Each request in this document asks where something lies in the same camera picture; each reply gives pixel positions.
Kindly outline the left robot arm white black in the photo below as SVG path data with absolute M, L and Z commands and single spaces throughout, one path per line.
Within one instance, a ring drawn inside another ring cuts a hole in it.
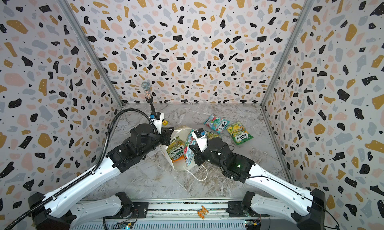
M 28 202 L 37 230 L 70 230 L 102 217 L 128 217 L 136 213 L 127 194 L 115 195 L 91 203 L 79 201 L 108 180 L 139 163 L 158 146 L 171 143 L 173 127 L 165 127 L 159 134 L 153 133 L 149 124 L 140 124 L 131 135 L 103 158 L 96 170 L 90 170 L 66 185 L 45 195 L 36 193 Z

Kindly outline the white paper bag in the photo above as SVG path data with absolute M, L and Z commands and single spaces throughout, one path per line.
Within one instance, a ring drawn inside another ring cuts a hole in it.
M 202 182 L 208 177 L 208 170 L 202 166 L 206 175 L 203 179 L 197 178 L 191 170 L 197 166 L 194 162 L 194 153 L 187 149 L 188 144 L 193 143 L 192 128 L 182 126 L 174 130 L 171 135 L 171 144 L 169 146 L 161 145 L 160 150 L 173 170 L 189 173 L 196 180 Z

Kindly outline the yellow green Fox's candy bag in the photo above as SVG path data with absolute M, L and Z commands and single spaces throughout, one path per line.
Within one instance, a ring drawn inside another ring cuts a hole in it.
M 253 136 L 246 130 L 241 122 L 229 125 L 226 130 L 231 135 L 236 145 L 244 144 L 245 142 L 253 139 Z

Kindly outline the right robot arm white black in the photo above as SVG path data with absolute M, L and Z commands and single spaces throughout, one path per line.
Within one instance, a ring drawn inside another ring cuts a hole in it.
M 242 208 L 252 214 L 266 214 L 296 224 L 300 230 L 325 229 L 325 193 L 297 187 L 274 176 L 253 160 L 234 153 L 221 138 L 209 141 L 200 138 L 190 146 L 195 163 L 209 162 L 220 168 L 222 174 L 243 184 L 258 188 L 269 198 L 248 192 L 243 198 Z

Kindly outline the red green Fox's candy bag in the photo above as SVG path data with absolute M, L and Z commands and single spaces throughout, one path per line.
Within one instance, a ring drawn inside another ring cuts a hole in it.
M 221 134 L 229 125 L 229 123 L 229 120 L 226 120 L 218 115 L 213 114 L 205 121 L 204 124 L 215 132 Z

